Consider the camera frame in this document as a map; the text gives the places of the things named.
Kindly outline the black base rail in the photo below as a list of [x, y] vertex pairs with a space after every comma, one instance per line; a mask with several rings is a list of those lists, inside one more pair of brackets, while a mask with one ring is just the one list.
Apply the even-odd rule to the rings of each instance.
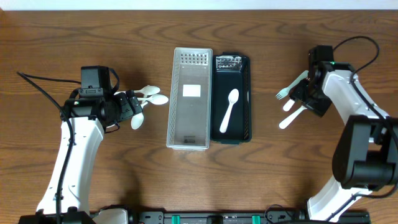
[[266, 212], [246, 213], [170, 213], [131, 212], [121, 208], [92, 213], [95, 223], [143, 223], [143, 224], [265, 224], [265, 223], [313, 223], [304, 210], [271, 209]]

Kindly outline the pale green plastic fork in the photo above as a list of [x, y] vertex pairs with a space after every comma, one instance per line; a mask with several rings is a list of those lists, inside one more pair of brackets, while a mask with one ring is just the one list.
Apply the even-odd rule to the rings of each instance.
[[295, 87], [301, 80], [308, 77], [308, 70], [303, 71], [288, 87], [281, 89], [278, 94], [276, 94], [276, 98], [281, 100], [282, 98], [286, 97], [290, 90]]

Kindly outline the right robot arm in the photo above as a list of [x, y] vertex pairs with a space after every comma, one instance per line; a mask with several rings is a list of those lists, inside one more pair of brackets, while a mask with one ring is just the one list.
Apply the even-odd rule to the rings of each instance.
[[397, 190], [397, 119], [375, 106], [348, 63], [310, 62], [308, 77], [291, 99], [323, 116], [334, 105], [345, 128], [332, 159], [332, 177], [307, 202], [311, 220], [337, 222], [361, 198], [385, 198]]

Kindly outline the white spoon top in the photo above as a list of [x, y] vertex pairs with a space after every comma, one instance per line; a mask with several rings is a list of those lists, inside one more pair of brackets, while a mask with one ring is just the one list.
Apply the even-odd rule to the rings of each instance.
[[160, 88], [157, 86], [147, 85], [140, 90], [117, 91], [116, 93], [114, 93], [114, 96], [122, 93], [124, 93], [128, 98], [136, 96], [137, 93], [144, 95], [144, 97], [146, 98], [148, 96], [160, 93]]

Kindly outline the black plastic basket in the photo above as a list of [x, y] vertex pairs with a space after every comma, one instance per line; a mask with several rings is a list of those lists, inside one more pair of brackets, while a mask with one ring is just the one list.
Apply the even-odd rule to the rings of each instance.
[[[222, 144], [240, 144], [252, 138], [251, 122], [251, 68], [249, 57], [237, 52], [223, 52], [213, 56], [211, 87], [212, 141]], [[237, 89], [239, 97], [233, 105], [226, 131], [220, 131], [228, 109], [228, 95]]]

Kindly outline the clear plastic basket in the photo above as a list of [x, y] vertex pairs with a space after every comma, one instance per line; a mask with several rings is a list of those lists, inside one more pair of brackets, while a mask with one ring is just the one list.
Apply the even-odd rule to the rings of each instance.
[[213, 51], [174, 50], [166, 146], [204, 151], [210, 145]]

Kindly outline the white fork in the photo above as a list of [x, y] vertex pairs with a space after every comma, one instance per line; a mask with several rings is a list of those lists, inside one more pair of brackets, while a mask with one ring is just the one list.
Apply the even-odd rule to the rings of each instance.
[[295, 100], [293, 100], [293, 99], [289, 99], [286, 103], [285, 103], [285, 105], [282, 107], [282, 109], [284, 110], [284, 111], [289, 111], [292, 107], [293, 107], [293, 105], [295, 104]]
[[293, 121], [294, 119], [301, 114], [303, 111], [305, 111], [307, 108], [302, 105], [299, 109], [297, 109], [296, 111], [294, 111], [292, 114], [290, 114], [288, 117], [286, 117], [283, 121], [281, 121], [279, 123], [279, 128], [280, 129], [285, 129], [286, 127], [288, 127]]

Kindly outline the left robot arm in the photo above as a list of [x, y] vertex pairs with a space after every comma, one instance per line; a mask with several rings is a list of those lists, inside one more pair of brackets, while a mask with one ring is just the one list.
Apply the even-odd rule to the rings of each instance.
[[107, 128], [142, 112], [134, 92], [75, 90], [62, 109], [62, 138], [51, 180], [36, 213], [21, 216], [19, 223], [138, 223], [138, 214], [125, 205], [91, 213], [88, 202], [96, 153]]

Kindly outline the white spoon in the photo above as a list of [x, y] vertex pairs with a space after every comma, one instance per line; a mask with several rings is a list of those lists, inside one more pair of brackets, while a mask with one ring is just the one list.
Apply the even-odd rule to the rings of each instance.
[[139, 129], [144, 122], [144, 112], [135, 114], [131, 120], [131, 128], [132, 129]]
[[231, 116], [231, 111], [233, 109], [234, 104], [238, 101], [239, 99], [239, 91], [238, 89], [232, 89], [231, 92], [228, 95], [228, 107], [226, 110], [226, 113], [223, 117], [223, 120], [221, 122], [220, 128], [219, 128], [219, 132], [220, 133], [225, 133], [227, 128], [228, 128], [228, 124], [229, 124], [229, 119]]
[[154, 95], [151, 95], [150, 97], [146, 97], [146, 98], [138, 98], [138, 100], [139, 101], [148, 101], [154, 105], [163, 105], [169, 101], [169, 99], [165, 95], [161, 95], [161, 94], [154, 94]]
[[146, 98], [148, 96], [160, 93], [160, 88], [157, 86], [147, 85], [140, 90], [117, 91], [116, 93], [114, 93], [114, 96], [122, 93], [124, 93], [128, 98], [136, 96], [137, 93], [144, 95], [144, 97]]

